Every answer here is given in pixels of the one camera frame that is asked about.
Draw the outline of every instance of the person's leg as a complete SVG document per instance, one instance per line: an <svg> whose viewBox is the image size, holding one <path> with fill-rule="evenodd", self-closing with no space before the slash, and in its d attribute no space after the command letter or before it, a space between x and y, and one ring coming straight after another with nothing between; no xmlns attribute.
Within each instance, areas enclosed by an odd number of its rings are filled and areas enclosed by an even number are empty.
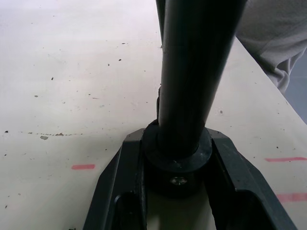
<svg viewBox="0 0 307 230"><path fill-rule="evenodd" d="M307 47L307 1L248 0L236 36L284 93Z"/></svg>

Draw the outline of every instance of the floor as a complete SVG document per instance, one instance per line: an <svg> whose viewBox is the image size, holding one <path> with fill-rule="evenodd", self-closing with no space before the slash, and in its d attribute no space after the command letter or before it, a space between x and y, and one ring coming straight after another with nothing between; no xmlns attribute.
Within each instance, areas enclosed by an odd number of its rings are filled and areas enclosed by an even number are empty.
<svg viewBox="0 0 307 230"><path fill-rule="evenodd" d="M290 75L285 98L307 124L307 52L297 61Z"/></svg>

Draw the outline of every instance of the red mark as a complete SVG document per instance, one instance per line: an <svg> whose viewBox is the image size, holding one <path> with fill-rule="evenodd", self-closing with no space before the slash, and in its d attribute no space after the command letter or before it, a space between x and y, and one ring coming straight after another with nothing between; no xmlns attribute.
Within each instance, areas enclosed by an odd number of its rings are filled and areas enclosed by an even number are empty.
<svg viewBox="0 0 307 230"><path fill-rule="evenodd" d="M94 164L75 164L71 167L74 170L82 170L82 169L94 169Z"/></svg>
<svg viewBox="0 0 307 230"><path fill-rule="evenodd" d="M276 194L281 203L307 201L307 193Z"/></svg>
<svg viewBox="0 0 307 230"><path fill-rule="evenodd" d="M307 161L305 157L265 158L268 162Z"/></svg>

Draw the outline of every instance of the black metal pole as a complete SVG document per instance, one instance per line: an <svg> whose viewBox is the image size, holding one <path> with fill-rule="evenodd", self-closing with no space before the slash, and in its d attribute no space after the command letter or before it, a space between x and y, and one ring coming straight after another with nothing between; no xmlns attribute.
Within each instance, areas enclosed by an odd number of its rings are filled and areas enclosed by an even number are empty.
<svg viewBox="0 0 307 230"><path fill-rule="evenodd" d="M245 0L166 0L164 16L160 10L158 145L165 155L186 157L197 148L244 5Z"/></svg>
<svg viewBox="0 0 307 230"><path fill-rule="evenodd" d="M163 42L163 30L164 30L164 17L165 17L165 0L156 0L158 18L160 25L161 40Z"/></svg>

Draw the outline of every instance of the gray pants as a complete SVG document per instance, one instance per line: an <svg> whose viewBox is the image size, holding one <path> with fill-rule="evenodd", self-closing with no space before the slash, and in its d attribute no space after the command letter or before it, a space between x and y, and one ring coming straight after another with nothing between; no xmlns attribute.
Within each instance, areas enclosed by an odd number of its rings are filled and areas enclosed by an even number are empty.
<svg viewBox="0 0 307 230"><path fill-rule="evenodd" d="M248 0L236 36L284 93L307 47L307 0Z"/></svg>

